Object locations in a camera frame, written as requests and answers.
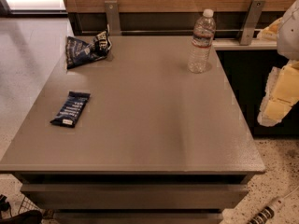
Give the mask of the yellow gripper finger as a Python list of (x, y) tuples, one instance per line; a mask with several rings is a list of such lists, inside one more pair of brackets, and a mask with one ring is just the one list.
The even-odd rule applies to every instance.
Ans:
[(299, 62), (289, 60), (282, 68), (269, 73), (262, 99), (258, 123), (273, 127), (280, 123), (299, 102)]
[(263, 28), (258, 34), (257, 38), (262, 40), (276, 41), (278, 36), (278, 27), (282, 21), (282, 18), (278, 18), (273, 21), (269, 26)]

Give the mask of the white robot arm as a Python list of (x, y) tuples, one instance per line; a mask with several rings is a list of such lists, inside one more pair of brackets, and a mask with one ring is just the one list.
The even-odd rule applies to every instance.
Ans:
[(288, 62), (282, 68), (273, 67), (268, 75), (257, 118), (264, 127), (280, 123), (299, 102), (299, 0), (258, 37), (264, 38), (274, 32), (277, 33), (278, 54)]

